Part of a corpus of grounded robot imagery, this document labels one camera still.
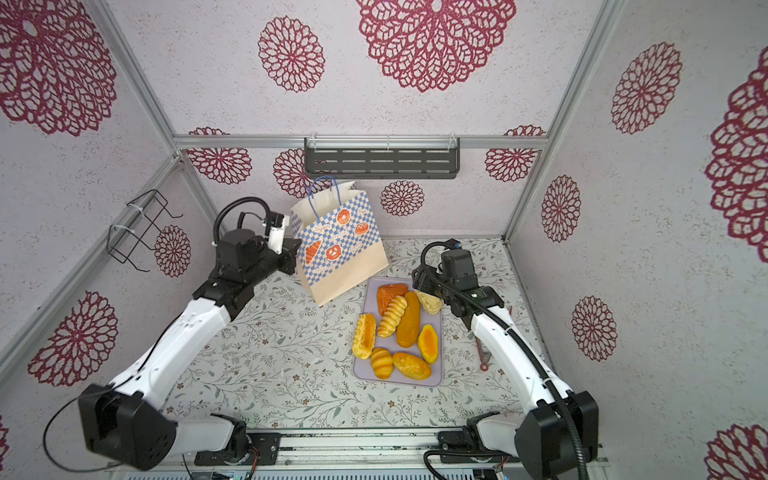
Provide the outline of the checkered paper bread bag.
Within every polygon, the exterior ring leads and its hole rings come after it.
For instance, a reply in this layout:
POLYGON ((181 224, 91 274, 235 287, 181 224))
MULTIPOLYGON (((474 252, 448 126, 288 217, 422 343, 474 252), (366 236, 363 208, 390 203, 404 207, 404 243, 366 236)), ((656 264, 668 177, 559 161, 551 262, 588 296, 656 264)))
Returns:
POLYGON ((388 266, 368 194, 352 181, 307 197, 290 211, 292 237, 301 241, 297 275, 313 300, 323 306, 388 266))

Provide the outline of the long brown fake loaf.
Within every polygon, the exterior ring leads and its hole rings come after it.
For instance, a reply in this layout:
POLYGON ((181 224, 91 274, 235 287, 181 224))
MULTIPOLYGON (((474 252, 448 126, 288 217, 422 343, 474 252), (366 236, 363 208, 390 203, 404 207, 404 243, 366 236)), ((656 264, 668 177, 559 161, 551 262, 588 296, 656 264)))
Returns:
POLYGON ((415 292, 405 294, 406 310, 396 330, 396 341, 400 347, 412 347, 421 330, 421 303, 415 292))

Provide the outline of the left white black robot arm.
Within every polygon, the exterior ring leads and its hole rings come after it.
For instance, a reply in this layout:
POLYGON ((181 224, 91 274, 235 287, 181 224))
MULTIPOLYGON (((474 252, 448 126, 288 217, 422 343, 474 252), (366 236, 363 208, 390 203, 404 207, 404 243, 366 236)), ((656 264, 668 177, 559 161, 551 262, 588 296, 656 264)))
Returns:
POLYGON ((224 414, 177 421, 165 415, 164 404, 196 356, 250 302, 256 286, 275 272, 294 273, 300 243, 284 237, 289 224, 289 218, 269 212, 262 235, 243 226, 215 235, 215 267, 180 316, 108 385, 92 384, 78 398, 90 452, 142 471, 176 454, 208 452, 230 464, 248 457, 244 421, 224 414))

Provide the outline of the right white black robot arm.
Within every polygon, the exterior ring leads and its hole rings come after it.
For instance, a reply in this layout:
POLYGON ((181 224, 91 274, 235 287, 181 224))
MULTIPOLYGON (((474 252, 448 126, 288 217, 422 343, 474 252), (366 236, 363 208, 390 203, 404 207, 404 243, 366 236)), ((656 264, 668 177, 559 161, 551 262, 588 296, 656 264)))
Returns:
POLYGON ((428 450, 423 462, 440 473, 431 457, 509 459, 532 479, 555 479, 587 466, 599 447, 599 407, 587 392, 574 391, 541 360, 522 336, 500 295, 478 281, 470 251, 456 239, 427 244, 412 272, 416 290, 441 299, 489 351, 516 388, 523 414, 514 419, 491 412, 469 419, 457 447, 428 450))

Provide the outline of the spiral striped fake bread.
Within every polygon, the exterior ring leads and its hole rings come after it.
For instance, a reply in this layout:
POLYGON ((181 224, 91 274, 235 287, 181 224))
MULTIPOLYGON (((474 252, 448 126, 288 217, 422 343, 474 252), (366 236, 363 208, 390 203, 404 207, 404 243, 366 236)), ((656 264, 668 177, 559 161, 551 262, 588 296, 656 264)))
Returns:
POLYGON ((382 314, 377 335, 381 338, 387 338, 393 335, 396 332, 407 307, 408 303, 404 296, 394 297, 382 314))

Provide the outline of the red silicone steel tongs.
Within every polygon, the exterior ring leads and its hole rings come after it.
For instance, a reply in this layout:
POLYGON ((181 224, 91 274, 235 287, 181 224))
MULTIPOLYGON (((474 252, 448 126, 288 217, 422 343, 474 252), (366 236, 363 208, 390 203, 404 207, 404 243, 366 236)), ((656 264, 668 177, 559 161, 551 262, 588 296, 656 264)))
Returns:
MULTIPOLYGON (((503 332, 506 332, 513 320, 512 308, 492 307, 491 310, 497 317, 502 320, 501 328, 503 332)), ((475 337, 475 342, 479 356, 480 370, 487 372, 489 370, 492 353, 485 347, 485 345, 478 337, 475 337)))

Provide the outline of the yellow braided fake bread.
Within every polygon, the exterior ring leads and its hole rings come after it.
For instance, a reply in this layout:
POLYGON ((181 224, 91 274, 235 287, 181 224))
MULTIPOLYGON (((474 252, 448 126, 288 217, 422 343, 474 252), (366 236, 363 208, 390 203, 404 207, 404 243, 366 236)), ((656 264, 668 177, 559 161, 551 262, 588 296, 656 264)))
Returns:
POLYGON ((375 348, 377 322, 373 314, 363 313, 356 326, 352 351, 356 358, 369 359, 375 348))

